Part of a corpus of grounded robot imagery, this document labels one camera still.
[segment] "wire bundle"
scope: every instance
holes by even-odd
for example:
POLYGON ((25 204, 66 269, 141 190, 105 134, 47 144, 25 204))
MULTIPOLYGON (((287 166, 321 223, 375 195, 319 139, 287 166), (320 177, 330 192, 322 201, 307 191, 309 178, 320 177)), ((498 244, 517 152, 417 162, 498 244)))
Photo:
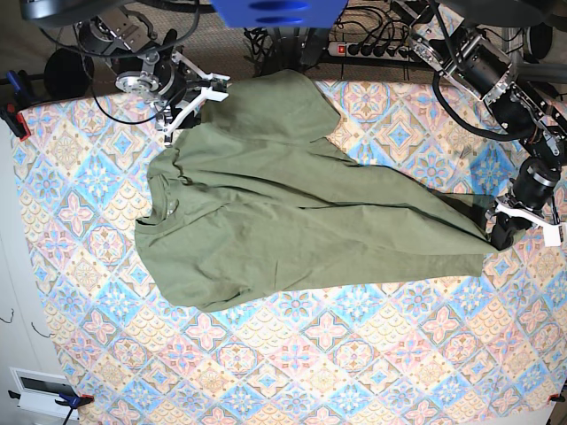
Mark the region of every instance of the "wire bundle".
POLYGON ((405 24, 395 12, 392 11, 392 0, 367 0, 369 4, 356 4, 347 5, 335 23, 335 30, 333 35, 335 41, 339 41, 338 36, 342 37, 340 41, 347 41, 345 35, 366 35, 363 40, 358 42, 358 50, 365 49, 372 52, 375 48, 384 54, 387 50, 392 53, 392 56, 406 45, 409 37, 409 27, 405 24), (346 19, 346 15, 363 14, 365 20, 375 20, 376 26, 372 28, 366 27, 358 20, 346 19), (359 27, 362 33, 353 33, 343 30, 347 26, 359 27))
POLYGON ((244 36, 248 40, 249 56, 245 60, 254 65, 254 75, 261 75, 262 67, 273 53, 274 46, 266 28, 245 28, 244 36))

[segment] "power strip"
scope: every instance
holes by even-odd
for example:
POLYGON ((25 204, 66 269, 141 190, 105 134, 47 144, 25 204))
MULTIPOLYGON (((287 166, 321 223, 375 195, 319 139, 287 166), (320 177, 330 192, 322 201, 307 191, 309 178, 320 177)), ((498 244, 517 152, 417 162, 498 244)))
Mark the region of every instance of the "power strip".
POLYGON ((373 47, 372 44, 363 44, 361 46, 358 42, 329 42, 327 51, 330 56, 337 58, 388 59, 410 62, 422 61, 407 47, 402 47, 395 52, 395 48, 384 49, 380 46, 373 47))

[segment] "cable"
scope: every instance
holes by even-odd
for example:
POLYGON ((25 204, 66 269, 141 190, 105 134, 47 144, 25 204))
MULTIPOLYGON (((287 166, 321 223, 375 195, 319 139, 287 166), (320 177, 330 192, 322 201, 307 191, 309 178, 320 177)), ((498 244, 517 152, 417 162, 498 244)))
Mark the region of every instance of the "cable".
POLYGON ((466 67, 456 56, 456 53, 455 53, 456 50, 453 47, 453 41, 451 40, 451 36, 449 35, 449 33, 447 31, 447 27, 445 27, 445 22, 443 21, 443 17, 441 16, 441 13, 439 12, 439 8, 437 7, 437 3, 435 3, 435 0, 428 0, 428 2, 429 2, 431 9, 433 10, 433 13, 435 14, 435 18, 437 19, 439 26, 441 27, 441 31, 443 32, 443 37, 445 38, 445 44, 447 45, 447 50, 449 50, 449 55, 451 56, 451 59, 453 60, 454 64, 457 66, 459 71, 463 71, 463 72, 466 71, 466 67))
POLYGON ((54 334, 53 332, 50 332, 49 335, 44 335, 44 334, 42 334, 39 330, 37 330, 37 329, 35 328, 35 325, 34 325, 33 322, 31 322, 31 324, 32 324, 32 328, 34 329, 34 331, 35 331, 37 334, 39 334, 40 336, 43 336, 44 338, 51 338, 52 336, 55 336, 55 334, 54 334))
POLYGON ((517 37, 518 37, 520 34, 522 34, 522 33, 524 32, 524 29, 523 29, 523 28, 520 28, 520 29, 518 30, 518 32, 516 33, 516 35, 514 35, 512 38, 508 39, 508 38, 502 37, 500 34, 498 34, 496 31, 494 31, 494 30, 492 30, 492 29, 490 29, 490 28, 480 28, 480 29, 481 29, 482 31, 488 31, 489 33, 493 33, 493 34, 496 35, 498 38, 500 38, 503 42, 506 42, 506 43, 513 42, 514 40, 517 39, 517 37))
MULTIPOLYGON (((77 40, 77 43, 80 44, 79 41, 79 35, 77 34, 77 30, 76 28, 73 26, 73 31, 74 31, 74 36, 77 40)), ((105 109, 103 108, 103 106, 100 104, 100 102, 98 102, 98 98, 97 98, 97 94, 95 93, 95 88, 94 88, 94 81, 95 81, 95 76, 94 75, 90 75, 89 71, 87 70, 87 67, 85 65, 85 57, 84 55, 81 55, 81 62, 82 62, 82 70, 84 71, 85 75, 87 75, 87 77, 90 80, 90 85, 89 85, 89 90, 90 90, 90 94, 92 95, 92 98, 95 100, 95 104, 97 104, 98 109, 100 110, 100 112, 102 112, 106 117, 108 117, 110 120, 118 122, 120 124, 124 124, 127 126, 139 126, 140 124, 145 124, 146 122, 149 122, 151 120, 154 120, 158 117, 158 115, 160 115, 161 113, 163 113, 168 106, 171 104, 171 102, 177 97, 179 96, 184 90, 185 87, 182 87, 179 89, 179 91, 177 93, 175 93, 172 97, 169 98, 169 100, 166 102, 166 104, 164 105, 164 107, 156 112, 155 114, 153 114, 151 117, 146 118, 145 120, 140 120, 140 121, 123 121, 123 120, 119 120, 118 118, 113 117, 110 113, 108 113, 107 111, 105 111, 105 109)))
POLYGON ((486 139, 492 139, 497 142, 512 142, 513 140, 525 139, 532 135, 533 133, 532 128, 527 129, 518 135, 504 135, 502 133, 494 133, 493 131, 490 130, 483 130, 481 128, 476 128, 472 126, 467 121, 463 120, 459 116, 459 114, 454 111, 454 109, 451 107, 448 101, 443 97, 443 94, 441 93, 441 89, 439 88, 440 81, 441 81, 441 77, 439 73, 435 73, 433 75, 433 83, 432 83, 433 93, 435 94, 435 97, 437 98, 443 109, 449 114, 449 116, 453 120, 455 120, 457 124, 459 124, 465 130, 471 132, 473 135, 478 135, 479 137, 484 137, 486 139))
POLYGON ((520 49, 523 49, 523 48, 524 48, 524 45, 522 44, 521 46, 516 47, 515 49, 512 49, 512 50, 510 50, 510 51, 507 51, 506 54, 509 55, 510 53, 514 53, 515 51, 520 50, 520 49))
POLYGON ((199 0, 195 0, 195 5, 197 6, 197 9, 195 10, 195 13, 193 14, 193 23, 191 25, 191 28, 189 28, 189 30, 181 38, 178 38, 177 40, 173 40, 172 42, 167 42, 167 43, 163 44, 162 46, 151 47, 150 49, 141 50, 141 51, 132 52, 132 53, 119 53, 119 54, 102 55, 100 53, 94 53, 94 52, 86 51, 84 49, 78 49, 74 46, 69 46, 67 44, 63 44, 61 42, 58 42, 51 35, 47 34, 47 32, 45 32, 44 29, 40 28, 39 30, 43 34, 43 36, 45 36, 45 38, 47 38, 52 43, 55 43, 61 49, 67 49, 67 50, 70 50, 74 53, 78 53, 79 55, 88 56, 90 58, 104 58, 104 59, 138 58, 140 56, 147 55, 148 53, 154 53, 154 52, 170 49, 170 48, 176 46, 177 44, 183 43, 185 40, 187 40, 189 37, 191 37, 193 35, 193 33, 197 30, 198 23, 199 23, 199 17, 200 17, 200 11, 199 11, 199 8, 198 8, 199 0))
POLYGON ((12 308, 12 317, 10 317, 10 321, 7 321, 6 319, 2 319, 2 318, 0 317, 0 321, 3 321, 4 323, 7 323, 7 324, 12 323, 13 320, 14 320, 14 309, 13 309, 13 308, 12 308))
POLYGON ((137 0, 138 3, 145 4, 146 6, 160 9, 161 11, 179 12, 179 13, 195 13, 198 9, 202 15, 208 13, 216 13, 214 7, 210 4, 187 4, 187 3, 172 3, 163 0, 137 0))

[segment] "table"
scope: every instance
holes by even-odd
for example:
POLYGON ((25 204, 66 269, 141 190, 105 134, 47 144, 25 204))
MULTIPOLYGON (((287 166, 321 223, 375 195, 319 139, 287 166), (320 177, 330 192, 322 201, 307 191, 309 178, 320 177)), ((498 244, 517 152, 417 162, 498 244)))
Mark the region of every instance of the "table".
MULTIPOLYGON (((365 165, 429 187, 498 194, 525 159, 441 110, 431 87, 321 81, 343 119, 330 140, 365 165)), ((482 105, 445 89, 468 122, 482 105)), ((124 120, 134 97, 101 99, 124 120)), ((540 409, 567 378, 563 249, 531 230, 453 277, 279 293, 205 314, 170 305, 136 253, 149 212, 151 123, 107 119, 91 99, 23 112, 12 140, 29 255, 63 372, 96 402, 82 423, 448 425, 540 409)), ((567 183, 557 191, 567 214, 567 183)))

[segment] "metal bracket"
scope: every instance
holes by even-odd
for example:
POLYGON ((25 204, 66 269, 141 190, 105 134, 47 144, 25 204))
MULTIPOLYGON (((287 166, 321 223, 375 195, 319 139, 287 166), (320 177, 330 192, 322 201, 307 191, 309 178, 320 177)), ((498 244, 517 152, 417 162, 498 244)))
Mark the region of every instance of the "metal bracket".
POLYGON ((551 224, 540 216, 523 208, 513 208, 506 197, 496 198, 496 213, 505 213, 509 217, 526 219, 537 227, 543 228, 543 240, 546 246, 561 246, 563 234, 567 232, 567 223, 551 224))

